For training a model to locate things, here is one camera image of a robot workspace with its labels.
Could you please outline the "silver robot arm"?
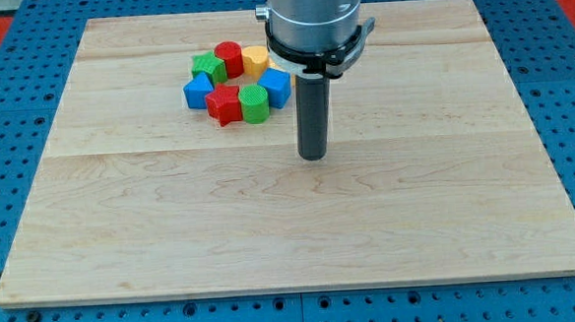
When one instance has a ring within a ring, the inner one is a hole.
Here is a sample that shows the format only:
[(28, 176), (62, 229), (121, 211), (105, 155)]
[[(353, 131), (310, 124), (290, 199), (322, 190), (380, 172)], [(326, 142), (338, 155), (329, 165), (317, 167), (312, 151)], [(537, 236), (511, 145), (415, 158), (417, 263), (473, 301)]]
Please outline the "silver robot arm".
[(332, 50), (358, 27), (361, 0), (266, 0), (255, 9), (269, 36), (298, 52)]

